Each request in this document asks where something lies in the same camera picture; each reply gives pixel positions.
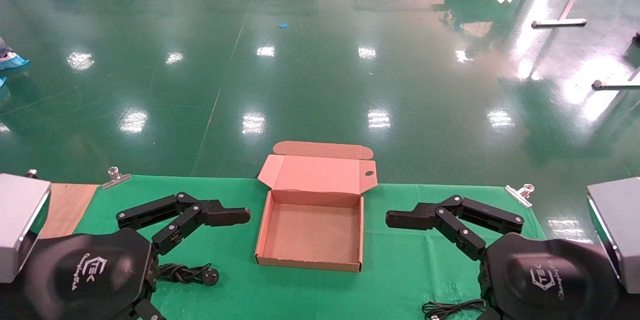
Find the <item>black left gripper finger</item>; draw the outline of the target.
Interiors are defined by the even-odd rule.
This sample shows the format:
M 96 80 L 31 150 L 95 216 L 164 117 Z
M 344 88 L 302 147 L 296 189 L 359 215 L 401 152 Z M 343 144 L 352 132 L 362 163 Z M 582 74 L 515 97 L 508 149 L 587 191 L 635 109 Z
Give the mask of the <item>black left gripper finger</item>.
M 199 200 L 185 192 L 167 195 L 116 215 L 119 229 L 135 231 L 169 220 L 151 237 L 156 256 L 165 256 L 200 226 L 227 227 L 247 224 L 250 210 L 246 207 L 225 208 L 218 199 Z

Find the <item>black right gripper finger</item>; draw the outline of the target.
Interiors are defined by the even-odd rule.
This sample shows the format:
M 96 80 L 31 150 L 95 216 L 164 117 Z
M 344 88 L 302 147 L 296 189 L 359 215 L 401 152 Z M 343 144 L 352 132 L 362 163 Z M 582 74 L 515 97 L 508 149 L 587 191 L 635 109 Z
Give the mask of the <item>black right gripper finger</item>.
M 487 243 L 464 224 L 468 222 L 499 234 L 520 234 L 524 218 L 476 200 L 452 195 L 440 203 L 418 203 L 411 211 L 389 210 L 390 228 L 428 231 L 435 229 L 455 244 L 469 259 L 481 260 Z

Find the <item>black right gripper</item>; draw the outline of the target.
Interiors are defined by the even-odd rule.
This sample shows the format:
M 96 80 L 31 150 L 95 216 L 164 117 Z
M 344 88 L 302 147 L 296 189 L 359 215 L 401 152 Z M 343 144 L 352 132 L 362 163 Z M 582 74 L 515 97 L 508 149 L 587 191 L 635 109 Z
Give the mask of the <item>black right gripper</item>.
M 480 262 L 477 320 L 611 320 L 621 284 L 600 245 L 508 233 Z

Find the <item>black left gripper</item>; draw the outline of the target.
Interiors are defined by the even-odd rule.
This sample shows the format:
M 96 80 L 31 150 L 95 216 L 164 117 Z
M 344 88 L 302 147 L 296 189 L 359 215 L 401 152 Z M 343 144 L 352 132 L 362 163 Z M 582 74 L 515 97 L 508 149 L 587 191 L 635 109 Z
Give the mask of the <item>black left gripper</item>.
M 3 320 L 165 320 L 153 245 L 134 229 L 39 240 L 1 285 Z

